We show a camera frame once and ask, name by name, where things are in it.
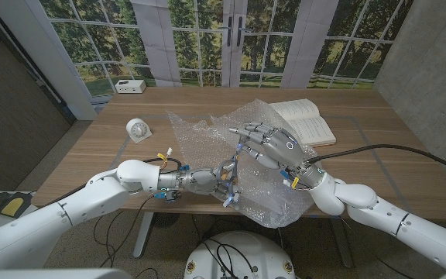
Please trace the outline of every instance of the glass pane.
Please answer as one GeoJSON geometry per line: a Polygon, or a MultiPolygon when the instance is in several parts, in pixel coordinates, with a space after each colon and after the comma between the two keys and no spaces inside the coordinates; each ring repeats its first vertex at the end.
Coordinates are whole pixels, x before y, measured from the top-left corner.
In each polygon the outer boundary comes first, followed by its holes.
{"type": "Polygon", "coordinates": [[[262,76],[261,87],[278,88],[281,83],[282,83],[281,76],[262,76]]]}
{"type": "Polygon", "coordinates": [[[178,67],[198,69],[197,37],[195,32],[173,31],[178,67]]]}
{"type": "Polygon", "coordinates": [[[82,27],[72,22],[53,22],[61,43],[74,63],[99,61],[82,27]]]}
{"type": "Polygon", "coordinates": [[[290,43],[292,43],[291,36],[269,36],[268,53],[264,65],[265,72],[283,73],[290,43]]]}
{"type": "Polygon", "coordinates": [[[371,60],[365,67],[360,78],[373,80],[376,79],[379,69],[381,69],[383,61],[385,61],[386,55],[388,54],[391,46],[391,43],[381,43],[378,45],[378,48],[376,48],[375,53],[371,56],[371,60]]]}
{"type": "Polygon", "coordinates": [[[132,79],[126,65],[106,64],[106,70],[108,70],[109,77],[111,78],[111,81],[113,81],[113,84],[116,84],[121,79],[132,79]]]}
{"type": "Polygon", "coordinates": [[[74,0],[75,8],[82,20],[106,22],[101,4],[97,0],[74,0]]]}
{"type": "Polygon", "coordinates": [[[195,28],[193,0],[168,0],[168,8],[173,27],[195,28]]]}
{"type": "Polygon", "coordinates": [[[365,0],[351,0],[338,2],[334,12],[328,36],[350,36],[359,18],[365,0]]]}
{"type": "Polygon", "coordinates": [[[77,19],[68,0],[40,0],[50,19],[77,19]]]}
{"type": "Polygon", "coordinates": [[[201,86],[199,84],[199,72],[196,71],[180,71],[180,79],[183,86],[201,86]]]}
{"type": "Polygon", "coordinates": [[[102,60],[121,61],[122,56],[116,47],[115,38],[108,26],[86,25],[102,60]]]}
{"type": "Polygon", "coordinates": [[[356,78],[374,48],[374,43],[352,41],[345,54],[344,60],[338,68],[337,76],[356,78]]]}
{"type": "Polygon", "coordinates": [[[333,80],[333,83],[331,84],[330,88],[350,89],[353,84],[354,81],[333,80]]]}
{"type": "Polygon", "coordinates": [[[137,28],[113,28],[127,63],[149,65],[144,43],[137,28]]]}
{"type": "Polygon", "coordinates": [[[413,0],[405,0],[399,8],[398,13],[393,18],[392,24],[386,31],[385,40],[395,40],[396,34],[399,33],[400,27],[402,27],[402,23],[409,12],[409,9],[413,3],[413,0]]]}
{"type": "Polygon", "coordinates": [[[221,86],[221,74],[215,71],[202,72],[202,82],[204,86],[221,86]]]}
{"type": "Polygon", "coordinates": [[[93,97],[114,94],[100,64],[77,66],[77,71],[93,97]]]}
{"type": "Polygon", "coordinates": [[[309,80],[309,85],[307,86],[307,88],[328,88],[330,80],[331,80],[330,78],[313,76],[309,80]]]}
{"type": "Polygon", "coordinates": [[[143,79],[146,86],[156,86],[156,81],[148,67],[130,67],[130,70],[132,71],[134,79],[143,79]]]}
{"type": "Polygon", "coordinates": [[[273,32],[293,33],[301,0],[278,1],[276,3],[273,32]]]}
{"type": "Polygon", "coordinates": [[[221,69],[220,33],[199,32],[201,38],[201,59],[203,69],[221,69]]]}
{"type": "Polygon", "coordinates": [[[197,0],[200,29],[217,29],[223,23],[224,0],[197,0]]]}
{"type": "Polygon", "coordinates": [[[266,35],[245,36],[242,48],[242,71],[261,72],[266,35]]]}
{"type": "Polygon", "coordinates": [[[399,0],[371,1],[355,32],[355,37],[379,39],[398,4],[399,0]]]}
{"type": "Polygon", "coordinates": [[[314,73],[333,75],[346,44],[347,42],[343,40],[325,40],[314,66],[314,73]]]}
{"type": "Polygon", "coordinates": [[[364,82],[364,81],[357,81],[356,84],[354,84],[354,89],[372,89],[373,82],[364,82]]]}
{"type": "Polygon", "coordinates": [[[259,75],[240,74],[240,87],[259,87],[259,75]]]}
{"type": "Polygon", "coordinates": [[[252,29],[253,32],[268,32],[273,3],[273,0],[248,1],[245,27],[252,29]]]}
{"type": "Polygon", "coordinates": [[[109,22],[118,24],[137,24],[130,0],[102,0],[109,22]]]}

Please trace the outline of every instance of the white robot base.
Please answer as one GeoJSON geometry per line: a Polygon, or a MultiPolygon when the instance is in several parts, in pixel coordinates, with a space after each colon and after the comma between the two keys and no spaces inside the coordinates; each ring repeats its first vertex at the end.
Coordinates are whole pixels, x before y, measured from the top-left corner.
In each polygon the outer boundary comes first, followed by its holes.
{"type": "Polygon", "coordinates": [[[226,270],[223,272],[218,264],[218,242],[235,247],[250,262],[254,272],[251,272],[245,259],[236,250],[229,246],[222,246],[219,249],[219,256],[228,269],[230,269],[228,255],[230,256],[233,274],[238,278],[295,278],[290,257],[280,246],[259,234],[236,231],[223,232],[206,240],[209,250],[203,243],[199,245],[187,260],[184,279],[231,278],[229,272],[226,270]]]}

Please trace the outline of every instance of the floor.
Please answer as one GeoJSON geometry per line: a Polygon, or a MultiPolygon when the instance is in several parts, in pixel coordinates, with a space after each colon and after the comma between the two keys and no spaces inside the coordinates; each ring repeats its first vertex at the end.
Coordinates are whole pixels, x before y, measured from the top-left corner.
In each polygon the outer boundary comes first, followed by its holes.
{"type": "MultiPolygon", "coordinates": [[[[17,188],[19,191],[35,191],[46,180],[61,159],[80,138],[91,122],[77,121],[70,130],[43,158],[39,165],[17,188]]],[[[106,239],[108,226],[118,212],[104,216],[97,224],[96,236],[100,242],[106,239]]],[[[109,242],[118,247],[128,234],[136,212],[124,211],[112,223],[109,242]]],[[[143,257],[132,257],[136,234],[142,214],[136,220],[132,233],[118,251],[114,267],[125,270],[133,277],[148,267],[157,270],[159,278],[183,278],[184,268],[192,250],[197,244],[197,230],[200,234],[213,236],[229,230],[245,229],[260,233],[274,241],[279,241],[276,230],[263,228],[244,216],[179,215],[178,220],[166,227],[176,215],[161,215],[157,219],[147,243],[143,257]]],[[[99,267],[108,258],[104,246],[94,241],[94,226],[98,219],[92,219],[64,233],[55,246],[47,268],[92,268],[99,267]]],[[[299,278],[404,278],[375,258],[385,261],[394,269],[413,278],[439,278],[445,270],[412,251],[384,232],[367,228],[346,220],[352,228],[345,226],[354,268],[341,265],[330,219],[300,219],[282,228],[284,249],[292,258],[296,275],[299,278]]],[[[147,271],[141,278],[154,278],[147,271]]]]}

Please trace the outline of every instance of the forest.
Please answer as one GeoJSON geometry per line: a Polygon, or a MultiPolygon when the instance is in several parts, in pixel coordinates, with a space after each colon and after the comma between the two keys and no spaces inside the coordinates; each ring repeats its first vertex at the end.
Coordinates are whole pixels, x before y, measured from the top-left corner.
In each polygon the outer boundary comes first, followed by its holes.
{"type": "MultiPolygon", "coordinates": [[[[77,19],[68,0],[40,1],[50,19],[77,19]]],[[[412,1],[404,1],[382,38],[383,41],[395,40],[412,1]]],[[[252,31],[249,31],[243,39],[241,70],[245,73],[241,74],[241,86],[257,87],[261,71],[262,87],[280,86],[279,74],[283,73],[288,58],[300,2],[301,0],[278,0],[273,24],[270,26],[274,1],[248,0],[245,27],[252,31]],[[265,51],[267,35],[252,34],[268,31],[279,34],[269,35],[265,51]]],[[[330,77],[335,71],[335,77],[351,80],[335,79],[332,88],[350,88],[358,76],[361,79],[375,80],[391,43],[367,42],[355,38],[379,40],[398,2],[398,0],[372,0],[353,35],[354,39],[348,43],[345,37],[349,38],[352,35],[365,0],[340,0],[309,87],[327,88],[330,78],[320,75],[330,77]],[[345,56],[338,66],[344,52],[345,56]]],[[[76,64],[77,71],[91,94],[93,96],[113,94],[105,71],[108,72],[113,84],[119,79],[129,79],[131,74],[135,78],[146,80],[148,86],[156,86],[149,70],[142,38],[138,29],[132,26],[137,22],[130,1],[102,0],[105,13],[98,0],[74,0],[73,3],[81,21],[109,21],[113,24],[130,25],[110,27],[88,23],[81,25],[78,22],[52,22],[61,43],[76,64]]],[[[199,64],[204,86],[221,86],[219,70],[221,70],[222,34],[218,27],[223,22],[223,1],[197,0],[197,13],[194,0],[168,0],[168,6],[172,26],[181,28],[173,31],[173,38],[184,86],[200,85],[199,64]]],[[[371,85],[371,82],[358,82],[356,87],[370,88],[371,85]]]]}

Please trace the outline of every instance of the white box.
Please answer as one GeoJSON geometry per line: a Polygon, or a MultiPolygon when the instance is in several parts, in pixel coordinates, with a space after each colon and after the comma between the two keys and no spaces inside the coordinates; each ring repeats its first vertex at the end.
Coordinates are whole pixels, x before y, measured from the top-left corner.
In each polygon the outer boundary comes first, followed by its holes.
{"type": "Polygon", "coordinates": [[[142,93],[146,83],[144,80],[119,80],[115,88],[118,93],[142,93]]]}

